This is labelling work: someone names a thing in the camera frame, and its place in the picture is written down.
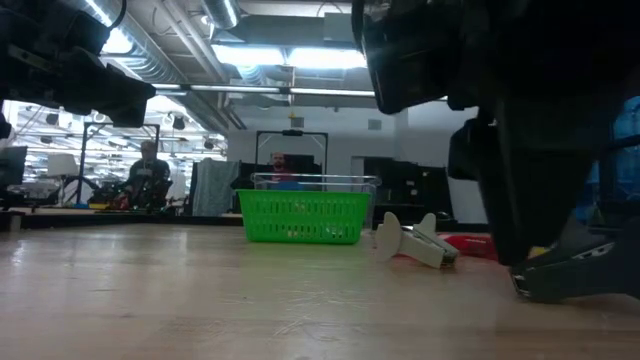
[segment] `white wall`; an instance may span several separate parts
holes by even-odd
[[[238,107],[236,113],[249,130],[229,134],[227,158],[254,162],[256,130],[289,129],[289,108],[261,110]],[[413,107],[395,116],[374,109],[296,108],[295,116],[305,118],[305,131],[329,133],[329,174],[352,173],[353,157],[389,157],[424,166],[447,166],[449,139],[475,110],[451,111],[445,103]],[[369,119],[382,120],[381,131],[367,130]],[[313,140],[275,136],[260,150],[259,163],[267,163],[273,152],[313,155],[322,162],[324,150]],[[455,217],[463,223],[486,223],[475,182],[449,179]]]

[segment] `plastic basket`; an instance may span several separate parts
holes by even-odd
[[[355,244],[367,193],[238,190],[249,241]]]

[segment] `desk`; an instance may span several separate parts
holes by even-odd
[[[239,227],[136,224],[0,243],[14,359],[638,359],[640,302],[539,305],[495,262],[441,272],[356,246],[256,244]]]

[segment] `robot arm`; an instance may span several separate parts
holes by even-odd
[[[452,110],[479,108],[451,139],[450,176],[478,181],[499,260],[530,299],[640,298],[620,273],[633,270],[640,245],[625,236],[638,224],[603,238],[580,231],[571,215],[638,87],[630,81],[640,65],[638,11],[625,0],[353,4],[382,112],[443,96]],[[553,250],[528,259],[533,246]]]
[[[0,101],[20,100],[140,127],[155,88],[100,62],[110,27],[62,0],[0,0]]]

